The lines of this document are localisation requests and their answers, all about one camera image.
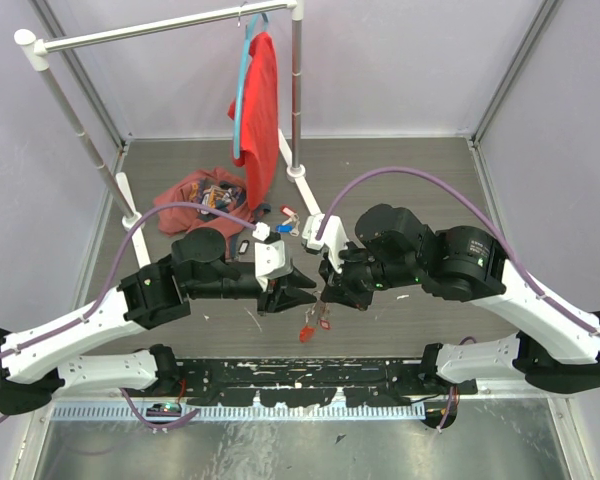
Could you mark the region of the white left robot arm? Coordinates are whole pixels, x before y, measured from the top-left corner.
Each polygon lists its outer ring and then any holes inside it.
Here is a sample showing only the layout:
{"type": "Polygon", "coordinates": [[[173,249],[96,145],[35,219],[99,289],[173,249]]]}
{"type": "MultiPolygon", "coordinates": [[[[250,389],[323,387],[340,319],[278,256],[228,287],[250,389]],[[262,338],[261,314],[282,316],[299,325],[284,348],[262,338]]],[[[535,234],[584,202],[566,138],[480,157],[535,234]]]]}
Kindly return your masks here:
{"type": "Polygon", "coordinates": [[[56,395],[79,390],[171,395],[182,382],[171,348],[154,345],[128,355],[89,352],[184,318],[195,299],[253,299],[261,315],[314,303],[315,282],[293,265],[279,235],[256,244],[251,262],[229,262],[225,250],[217,230],[194,230],[175,241],[169,255],[90,304],[27,331],[0,328],[0,413],[28,413],[56,395]]]}

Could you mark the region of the red carabiner keyring with chain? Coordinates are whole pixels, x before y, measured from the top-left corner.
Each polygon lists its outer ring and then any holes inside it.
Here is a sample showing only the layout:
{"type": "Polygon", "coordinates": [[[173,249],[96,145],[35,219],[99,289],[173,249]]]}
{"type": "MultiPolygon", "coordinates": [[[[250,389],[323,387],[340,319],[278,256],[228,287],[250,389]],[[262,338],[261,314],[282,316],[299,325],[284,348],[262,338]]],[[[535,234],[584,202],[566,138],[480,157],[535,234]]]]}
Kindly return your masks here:
{"type": "Polygon", "coordinates": [[[330,310],[326,303],[322,300],[317,300],[316,303],[309,307],[305,312],[305,324],[300,330],[299,341],[308,343],[315,333],[322,329],[320,326],[321,320],[329,320],[330,310]]]}

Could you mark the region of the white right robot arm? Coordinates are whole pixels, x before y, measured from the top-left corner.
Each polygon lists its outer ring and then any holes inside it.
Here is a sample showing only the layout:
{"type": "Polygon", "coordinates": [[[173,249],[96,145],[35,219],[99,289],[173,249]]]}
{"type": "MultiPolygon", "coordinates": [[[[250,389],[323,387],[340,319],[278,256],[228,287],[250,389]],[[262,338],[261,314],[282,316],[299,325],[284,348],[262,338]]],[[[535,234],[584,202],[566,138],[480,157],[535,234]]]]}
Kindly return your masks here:
{"type": "Polygon", "coordinates": [[[434,298],[469,303],[517,328],[503,339],[431,344],[418,379],[439,394],[478,379],[522,378],[538,389],[575,394],[600,388],[600,311],[588,313],[533,278],[524,279],[489,233],[470,226],[434,232],[410,210],[379,204],[350,241],[341,220],[315,216],[303,232],[324,254],[321,299],[365,311],[378,291],[419,286],[434,298]]]}

